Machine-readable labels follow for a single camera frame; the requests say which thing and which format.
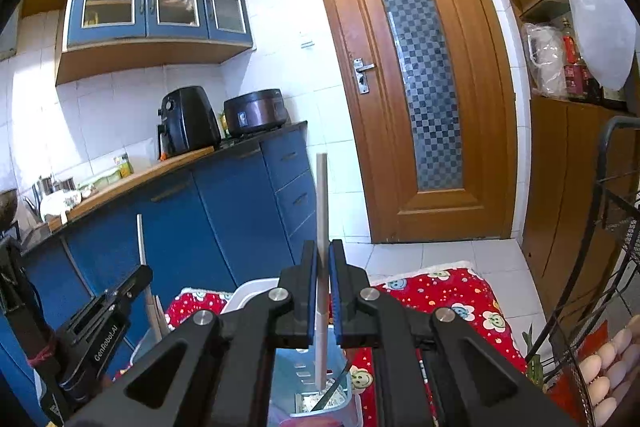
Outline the beige wooden chopstick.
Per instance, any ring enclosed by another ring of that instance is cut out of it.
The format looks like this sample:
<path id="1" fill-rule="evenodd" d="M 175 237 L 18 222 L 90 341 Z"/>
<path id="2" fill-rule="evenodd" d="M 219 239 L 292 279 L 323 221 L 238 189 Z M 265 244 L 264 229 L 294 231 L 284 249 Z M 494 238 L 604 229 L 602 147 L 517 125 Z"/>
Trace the beige wooden chopstick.
<path id="1" fill-rule="evenodd" d="M 137 241 L 138 241 L 140 265 L 142 265 L 142 267 L 147 267 L 148 262 L 146 262 L 144 236 L 143 236 L 143 219 L 142 219 L 141 213 L 138 213 L 136 216 L 136 225 L 137 225 Z M 162 340 L 164 337 L 163 325 L 162 325 L 162 322 L 164 321 L 164 312 L 162 308 L 157 304 L 157 299 L 152 294 L 150 285 L 145 287 L 143 294 L 144 294 L 146 315 L 148 316 L 150 326 L 154 335 L 154 339 L 157 343 L 159 343 L 160 340 Z"/>

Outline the grey chopstick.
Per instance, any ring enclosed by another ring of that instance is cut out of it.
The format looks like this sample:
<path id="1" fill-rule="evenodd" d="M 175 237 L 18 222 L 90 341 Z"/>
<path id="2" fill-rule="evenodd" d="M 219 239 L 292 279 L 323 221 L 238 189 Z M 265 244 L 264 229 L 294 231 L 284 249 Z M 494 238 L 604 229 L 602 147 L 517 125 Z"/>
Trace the grey chopstick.
<path id="1" fill-rule="evenodd" d="M 329 326 L 329 187 L 328 155 L 318 153 L 317 161 L 317 299 L 314 324 L 314 382 L 317 389 L 326 387 L 326 356 Z"/>

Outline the light blue utensil holder box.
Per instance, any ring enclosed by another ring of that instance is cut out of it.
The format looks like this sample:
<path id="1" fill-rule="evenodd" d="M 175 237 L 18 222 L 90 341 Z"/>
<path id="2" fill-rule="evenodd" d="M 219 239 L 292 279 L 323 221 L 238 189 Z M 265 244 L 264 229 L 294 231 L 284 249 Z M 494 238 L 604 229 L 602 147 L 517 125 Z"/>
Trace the light blue utensil holder box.
<path id="1" fill-rule="evenodd" d="M 340 376 L 347 359 L 336 343 L 329 343 L 326 356 L 326 384 L 322 390 L 316 386 L 316 355 L 314 346 L 308 349 L 278 349 L 274 359 L 268 426 L 282 426 L 290 419 L 329 416 L 341 426 L 362 426 L 360 399 L 352 390 L 350 378 L 343 376 L 323 409 L 314 407 Z"/>

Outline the white plastic basket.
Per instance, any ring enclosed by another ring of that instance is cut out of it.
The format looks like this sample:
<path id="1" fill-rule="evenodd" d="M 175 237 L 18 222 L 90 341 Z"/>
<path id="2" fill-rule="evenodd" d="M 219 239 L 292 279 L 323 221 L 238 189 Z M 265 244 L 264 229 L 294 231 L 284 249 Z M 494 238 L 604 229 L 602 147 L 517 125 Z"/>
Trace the white plastic basket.
<path id="1" fill-rule="evenodd" d="M 242 309 L 250 299 L 265 291 L 270 291 L 270 289 L 277 287 L 278 283 L 279 279 L 277 277 L 268 277 L 268 279 L 248 281 L 242 284 L 228 299 L 221 310 L 221 314 Z"/>

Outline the blue base cabinet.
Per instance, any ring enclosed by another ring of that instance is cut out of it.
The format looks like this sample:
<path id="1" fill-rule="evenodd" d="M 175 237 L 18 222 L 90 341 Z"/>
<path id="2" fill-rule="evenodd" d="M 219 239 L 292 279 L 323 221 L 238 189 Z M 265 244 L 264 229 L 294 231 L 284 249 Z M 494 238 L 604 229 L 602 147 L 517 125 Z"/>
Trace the blue base cabinet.
<path id="1" fill-rule="evenodd" d="M 290 124 L 160 174 L 22 247 L 48 324 L 137 268 L 138 233 L 164 306 L 183 288 L 235 291 L 296 265 L 316 235 L 306 131 Z"/>

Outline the white egg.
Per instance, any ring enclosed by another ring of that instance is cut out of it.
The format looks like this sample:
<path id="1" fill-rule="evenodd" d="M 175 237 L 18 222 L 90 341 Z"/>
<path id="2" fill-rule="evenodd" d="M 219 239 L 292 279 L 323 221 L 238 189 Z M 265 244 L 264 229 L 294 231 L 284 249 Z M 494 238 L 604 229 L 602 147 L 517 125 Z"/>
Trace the white egg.
<path id="1" fill-rule="evenodd" d="M 601 367 L 602 359 L 600 355 L 597 355 L 597 353 L 584 358 L 579 363 L 580 375 L 582 375 L 582 380 L 584 381 L 584 383 L 590 384 L 592 381 L 594 381 L 599 376 Z"/>
<path id="2" fill-rule="evenodd" d="M 594 425 L 602 427 L 613 415 L 617 407 L 617 401 L 614 397 L 607 397 L 602 400 L 592 411 Z"/>
<path id="3" fill-rule="evenodd" d="M 589 401 L 592 407 L 600 404 L 608 395 L 611 388 L 611 381 L 606 376 L 595 378 L 587 388 Z"/>

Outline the steel wok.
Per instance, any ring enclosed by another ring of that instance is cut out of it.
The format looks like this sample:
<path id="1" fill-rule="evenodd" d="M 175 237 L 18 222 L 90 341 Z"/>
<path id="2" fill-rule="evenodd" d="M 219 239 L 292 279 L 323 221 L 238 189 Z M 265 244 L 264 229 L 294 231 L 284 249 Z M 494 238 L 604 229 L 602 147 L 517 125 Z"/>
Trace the steel wok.
<path id="1" fill-rule="evenodd" d="M 9 188 L 0 192 L 0 231 L 12 225 L 17 210 L 17 189 Z"/>

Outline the black air fryer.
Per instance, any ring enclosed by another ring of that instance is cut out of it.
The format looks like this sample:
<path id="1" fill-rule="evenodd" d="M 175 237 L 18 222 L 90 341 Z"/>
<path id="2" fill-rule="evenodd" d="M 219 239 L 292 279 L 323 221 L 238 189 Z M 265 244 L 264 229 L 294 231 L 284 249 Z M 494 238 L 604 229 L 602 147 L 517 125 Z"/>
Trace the black air fryer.
<path id="1" fill-rule="evenodd" d="M 167 93 L 157 114 L 158 147 L 167 157 L 220 147 L 217 118 L 203 87 L 189 86 Z"/>

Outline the dark rice cooker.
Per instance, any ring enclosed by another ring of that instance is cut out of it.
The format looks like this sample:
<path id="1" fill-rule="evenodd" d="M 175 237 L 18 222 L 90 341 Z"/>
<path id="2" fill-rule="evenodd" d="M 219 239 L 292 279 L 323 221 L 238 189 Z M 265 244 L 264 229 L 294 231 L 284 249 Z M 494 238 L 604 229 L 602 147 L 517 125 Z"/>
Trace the dark rice cooker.
<path id="1" fill-rule="evenodd" d="M 232 138 L 268 131 L 288 121 L 280 89 L 250 92 L 224 101 L 224 118 Z"/>

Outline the brown wooden shelf cabinet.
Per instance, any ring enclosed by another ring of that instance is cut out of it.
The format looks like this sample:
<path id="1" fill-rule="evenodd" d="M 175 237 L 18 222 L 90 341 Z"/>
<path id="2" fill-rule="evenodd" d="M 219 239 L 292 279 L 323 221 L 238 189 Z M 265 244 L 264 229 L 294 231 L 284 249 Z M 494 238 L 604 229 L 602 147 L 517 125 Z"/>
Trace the brown wooden shelf cabinet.
<path id="1" fill-rule="evenodd" d="M 545 320 L 560 301 L 570 272 L 577 260 L 587 225 L 596 179 L 598 140 L 604 124 L 613 116 L 603 107 L 545 98 L 530 91 L 524 65 L 513 63 L 512 77 L 523 94 L 514 94 L 516 109 L 523 106 L 524 127 L 518 127 L 529 169 L 528 184 L 518 181 L 518 191 L 526 189 L 524 225 L 514 229 L 536 288 Z M 629 167 L 636 153 L 633 131 L 616 131 L 610 149 L 613 167 Z M 565 303 L 560 322 L 565 329 L 577 323 L 582 312 L 590 311 L 594 298 L 604 291 L 620 257 L 616 238 L 597 227 L 582 271 Z"/>

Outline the brown wooden door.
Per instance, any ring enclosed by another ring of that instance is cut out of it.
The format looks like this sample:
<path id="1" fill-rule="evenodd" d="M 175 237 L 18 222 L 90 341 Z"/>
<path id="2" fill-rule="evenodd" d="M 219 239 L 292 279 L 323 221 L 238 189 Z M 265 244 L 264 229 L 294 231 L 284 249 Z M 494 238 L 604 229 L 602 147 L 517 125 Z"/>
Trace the brown wooden door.
<path id="1" fill-rule="evenodd" d="M 514 93 L 491 0 L 323 0 L 375 243 L 505 239 Z M 360 94 L 352 60 L 367 73 Z"/>

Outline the white plastic bag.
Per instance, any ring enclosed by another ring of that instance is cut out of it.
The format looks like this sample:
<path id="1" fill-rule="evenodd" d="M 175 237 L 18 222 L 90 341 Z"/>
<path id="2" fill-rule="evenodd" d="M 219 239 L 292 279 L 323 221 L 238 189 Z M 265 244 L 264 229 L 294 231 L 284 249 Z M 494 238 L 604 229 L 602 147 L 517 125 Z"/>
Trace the white plastic bag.
<path id="1" fill-rule="evenodd" d="M 636 58 L 638 24 L 625 0 L 570 0 L 574 31 L 600 85 L 620 91 Z"/>

